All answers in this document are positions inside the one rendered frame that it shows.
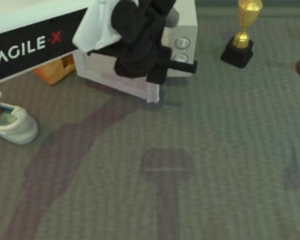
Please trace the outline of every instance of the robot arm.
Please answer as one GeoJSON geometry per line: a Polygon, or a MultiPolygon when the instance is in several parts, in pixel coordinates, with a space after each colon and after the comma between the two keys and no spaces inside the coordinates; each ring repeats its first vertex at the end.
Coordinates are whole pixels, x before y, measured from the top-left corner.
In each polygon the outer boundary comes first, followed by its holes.
{"type": "Polygon", "coordinates": [[[129,78],[195,72],[160,45],[175,1],[0,0],[0,82],[77,49],[116,57],[116,73],[129,78]]]}

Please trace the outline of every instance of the white shoe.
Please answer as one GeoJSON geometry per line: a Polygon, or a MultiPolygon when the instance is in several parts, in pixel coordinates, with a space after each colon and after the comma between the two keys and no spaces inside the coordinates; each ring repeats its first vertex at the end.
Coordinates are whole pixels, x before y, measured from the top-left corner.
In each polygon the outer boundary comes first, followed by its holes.
{"type": "Polygon", "coordinates": [[[37,134],[38,125],[24,108],[0,102],[0,137],[24,145],[34,140],[37,134]]]}

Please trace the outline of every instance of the gold trophy cup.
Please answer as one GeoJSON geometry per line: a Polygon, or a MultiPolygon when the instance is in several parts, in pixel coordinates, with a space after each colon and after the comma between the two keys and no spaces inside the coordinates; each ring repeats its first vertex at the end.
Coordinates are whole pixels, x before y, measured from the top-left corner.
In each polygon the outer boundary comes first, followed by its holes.
{"type": "Polygon", "coordinates": [[[234,65],[238,68],[244,68],[253,56],[253,42],[247,33],[247,27],[253,24],[261,9],[263,3],[261,0],[238,0],[238,17],[241,30],[237,32],[226,45],[221,56],[221,60],[234,65]]]}

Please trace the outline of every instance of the orange bag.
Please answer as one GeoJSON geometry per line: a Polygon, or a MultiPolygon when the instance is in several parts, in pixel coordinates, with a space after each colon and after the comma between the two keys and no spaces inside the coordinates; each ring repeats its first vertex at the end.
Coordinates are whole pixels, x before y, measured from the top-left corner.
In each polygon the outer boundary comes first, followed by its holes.
{"type": "Polygon", "coordinates": [[[72,54],[35,68],[32,72],[49,85],[60,82],[76,70],[72,54]]]}

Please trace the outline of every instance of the red x letter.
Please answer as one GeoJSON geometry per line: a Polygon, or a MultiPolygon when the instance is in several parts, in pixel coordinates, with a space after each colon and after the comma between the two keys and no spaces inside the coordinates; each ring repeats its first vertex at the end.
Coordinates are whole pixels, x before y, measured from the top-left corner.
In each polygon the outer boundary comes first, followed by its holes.
{"type": "Polygon", "coordinates": [[[60,42],[60,33],[61,33],[60,30],[57,31],[56,33],[55,32],[52,33],[53,39],[52,39],[51,44],[55,44],[56,42],[60,42]]]}

